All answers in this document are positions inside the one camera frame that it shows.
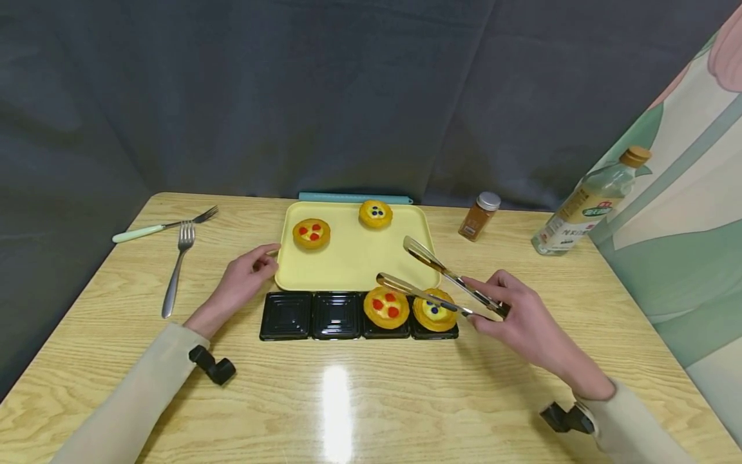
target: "spice jar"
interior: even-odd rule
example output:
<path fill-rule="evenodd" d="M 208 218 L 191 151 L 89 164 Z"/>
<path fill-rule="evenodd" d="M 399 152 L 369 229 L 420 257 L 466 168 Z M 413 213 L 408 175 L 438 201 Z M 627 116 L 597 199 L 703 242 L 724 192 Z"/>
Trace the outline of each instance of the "spice jar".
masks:
<path fill-rule="evenodd" d="M 500 196 L 492 192 L 482 192 L 469 209 L 469 212 L 459 227 L 459 234 L 472 242 L 479 238 L 487 223 L 500 207 Z"/>

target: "metal fork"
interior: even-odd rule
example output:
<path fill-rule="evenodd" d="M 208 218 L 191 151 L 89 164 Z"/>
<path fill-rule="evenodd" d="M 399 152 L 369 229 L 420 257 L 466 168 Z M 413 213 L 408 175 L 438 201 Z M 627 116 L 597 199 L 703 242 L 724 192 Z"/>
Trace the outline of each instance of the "metal fork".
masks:
<path fill-rule="evenodd" d="M 173 313 L 175 306 L 175 294 L 178 291 L 178 278 L 180 277 L 180 264 L 183 262 L 183 255 L 191 249 L 196 241 L 196 228 L 192 220 L 186 220 L 180 223 L 180 234 L 178 235 L 178 261 L 173 269 L 173 276 L 170 277 L 168 291 L 165 292 L 165 302 L 162 303 L 162 318 L 167 319 Z"/>
<path fill-rule="evenodd" d="M 219 206 L 214 206 L 210 210 L 204 213 L 201 213 L 200 215 L 193 218 L 193 222 L 196 224 L 201 224 L 202 222 L 206 222 L 212 217 L 214 217 L 218 212 L 219 212 Z M 179 226 L 180 224 L 184 222 L 188 222 L 188 221 L 179 220 L 177 222 L 173 222 L 170 224 L 160 224 L 157 226 L 149 226 L 149 227 L 144 227 L 142 229 L 130 230 L 129 232 L 122 232 L 120 234 L 115 234 L 111 240 L 113 240 L 115 244 L 120 244 L 122 242 L 133 240 L 135 238 L 144 237 L 145 235 L 154 234 L 155 232 L 159 232 L 161 230 L 170 229 L 171 227 Z"/>

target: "tongs handle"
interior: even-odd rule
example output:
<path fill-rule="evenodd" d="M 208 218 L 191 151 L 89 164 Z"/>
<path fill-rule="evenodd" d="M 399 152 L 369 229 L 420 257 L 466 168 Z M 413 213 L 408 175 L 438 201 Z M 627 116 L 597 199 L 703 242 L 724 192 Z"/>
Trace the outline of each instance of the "tongs handle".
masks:
<path fill-rule="evenodd" d="M 425 301 L 429 301 L 433 304 L 437 304 L 438 306 L 443 307 L 449 311 L 464 313 L 467 316 L 470 314 L 474 314 L 472 310 L 469 310 L 465 307 L 461 307 L 458 304 L 445 301 L 444 299 L 438 298 L 435 295 L 426 293 L 420 290 L 418 287 L 415 287 L 412 284 L 408 284 L 406 281 L 403 281 L 399 277 L 386 274 L 385 272 L 380 272 L 379 274 L 376 275 L 376 282 L 379 285 L 386 287 L 390 290 L 400 292 L 403 295 L 412 295 L 412 296 L 415 296 L 416 298 L 422 298 Z"/>
<path fill-rule="evenodd" d="M 404 238 L 402 245 L 408 253 L 410 253 L 416 260 L 425 264 L 426 266 L 435 269 L 440 272 L 448 280 L 461 287 L 469 295 L 472 295 L 477 301 L 482 303 L 491 311 L 494 311 L 501 318 L 508 317 L 510 312 L 510 305 L 502 303 L 500 301 L 494 301 L 492 298 L 486 296 L 484 293 L 475 290 L 464 282 L 464 280 L 458 275 L 451 272 L 435 255 L 427 248 L 425 248 L 420 242 L 410 237 L 409 235 Z"/>

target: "wrist strap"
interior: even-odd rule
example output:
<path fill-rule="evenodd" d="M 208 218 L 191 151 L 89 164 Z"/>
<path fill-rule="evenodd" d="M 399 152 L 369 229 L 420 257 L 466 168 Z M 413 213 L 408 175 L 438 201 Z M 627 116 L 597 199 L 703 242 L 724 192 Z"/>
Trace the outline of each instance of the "wrist strap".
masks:
<path fill-rule="evenodd" d="M 549 424 L 549 427 L 561 434 L 570 430 L 584 434 L 592 434 L 595 431 L 593 422 L 576 405 L 567 412 L 559 406 L 559 403 L 553 402 L 539 415 Z"/>
<path fill-rule="evenodd" d="M 192 362 L 195 362 L 201 370 L 206 372 L 206 375 L 209 376 L 211 381 L 217 385 L 224 385 L 237 372 L 237 368 L 234 367 L 231 361 L 223 358 L 221 361 L 216 362 L 216 359 L 214 359 L 209 350 L 201 345 L 191 350 L 188 353 L 188 358 Z"/>

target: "gray cloth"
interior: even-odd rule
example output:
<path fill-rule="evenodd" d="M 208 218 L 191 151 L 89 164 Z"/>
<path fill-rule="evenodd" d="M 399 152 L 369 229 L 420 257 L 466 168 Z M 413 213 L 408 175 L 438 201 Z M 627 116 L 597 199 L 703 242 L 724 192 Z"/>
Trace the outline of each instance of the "gray cloth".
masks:
<path fill-rule="evenodd" d="M 552 209 L 737 5 L 0 6 L 0 397 L 153 193 Z"/>

